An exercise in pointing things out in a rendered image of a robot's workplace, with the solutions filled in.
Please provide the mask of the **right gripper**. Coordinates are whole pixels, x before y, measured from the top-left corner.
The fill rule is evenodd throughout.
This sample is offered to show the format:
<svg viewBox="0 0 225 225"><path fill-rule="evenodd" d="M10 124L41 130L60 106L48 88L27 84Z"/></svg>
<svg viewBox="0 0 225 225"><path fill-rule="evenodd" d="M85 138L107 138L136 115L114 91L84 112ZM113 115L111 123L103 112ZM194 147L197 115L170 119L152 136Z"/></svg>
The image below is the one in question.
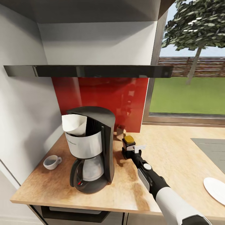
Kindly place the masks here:
<svg viewBox="0 0 225 225"><path fill-rule="evenodd" d="M133 162L135 162L136 158L140 158L142 153L141 150L139 150L139 153L134 153L133 151L126 151L123 147L122 147L122 151L123 151L123 155L126 155L127 159L132 159Z"/></svg>

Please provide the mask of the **saucer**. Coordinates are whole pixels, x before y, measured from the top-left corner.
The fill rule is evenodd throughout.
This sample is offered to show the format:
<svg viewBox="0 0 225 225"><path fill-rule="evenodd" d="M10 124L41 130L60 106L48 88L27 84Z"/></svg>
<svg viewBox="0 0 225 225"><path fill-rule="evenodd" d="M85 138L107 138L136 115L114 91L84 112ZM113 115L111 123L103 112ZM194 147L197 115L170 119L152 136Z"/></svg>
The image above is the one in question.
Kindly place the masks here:
<svg viewBox="0 0 225 225"><path fill-rule="evenodd" d="M225 205L225 184L218 179L207 177L204 186L212 197Z"/></svg>

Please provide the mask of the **paper coffee filter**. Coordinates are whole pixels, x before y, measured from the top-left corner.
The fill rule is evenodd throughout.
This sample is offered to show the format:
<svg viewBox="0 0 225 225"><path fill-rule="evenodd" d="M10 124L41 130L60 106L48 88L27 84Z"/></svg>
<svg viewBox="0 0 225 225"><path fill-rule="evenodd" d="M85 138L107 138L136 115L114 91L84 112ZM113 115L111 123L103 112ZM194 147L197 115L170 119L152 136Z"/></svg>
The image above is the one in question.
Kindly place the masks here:
<svg viewBox="0 0 225 225"><path fill-rule="evenodd" d="M63 130L67 133L85 137L87 117L77 114L68 114L62 116Z"/></svg>

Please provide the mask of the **bottle of coffee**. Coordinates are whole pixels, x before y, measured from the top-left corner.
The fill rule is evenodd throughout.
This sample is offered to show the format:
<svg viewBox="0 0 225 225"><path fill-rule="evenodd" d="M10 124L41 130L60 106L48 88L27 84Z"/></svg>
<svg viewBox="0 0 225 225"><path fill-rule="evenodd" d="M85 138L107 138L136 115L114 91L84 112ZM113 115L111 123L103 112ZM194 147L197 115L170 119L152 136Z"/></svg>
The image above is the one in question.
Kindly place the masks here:
<svg viewBox="0 0 225 225"><path fill-rule="evenodd" d="M134 141L132 136L126 136L122 139L123 142L123 148L126 151L132 151L133 150L133 146L136 145L136 142ZM123 151L122 151L122 155L123 155ZM126 155L123 155L124 159L127 160Z"/></svg>

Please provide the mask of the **coffee cup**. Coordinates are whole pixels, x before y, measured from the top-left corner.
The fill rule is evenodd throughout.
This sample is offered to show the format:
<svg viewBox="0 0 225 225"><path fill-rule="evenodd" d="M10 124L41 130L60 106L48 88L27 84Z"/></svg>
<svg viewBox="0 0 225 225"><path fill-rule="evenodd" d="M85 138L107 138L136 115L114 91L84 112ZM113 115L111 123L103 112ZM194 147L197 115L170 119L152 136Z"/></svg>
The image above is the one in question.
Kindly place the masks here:
<svg viewBox="0 0 225 225"><path fill-rule="evenodd" d="M43 165L44 165L45 168L47 168L49 170L53 170L61 162L62 162L62 158L61 157L58 157L56 155L52 155L52 156L49 156L48 158L46 158L44 160Z"/></svg>

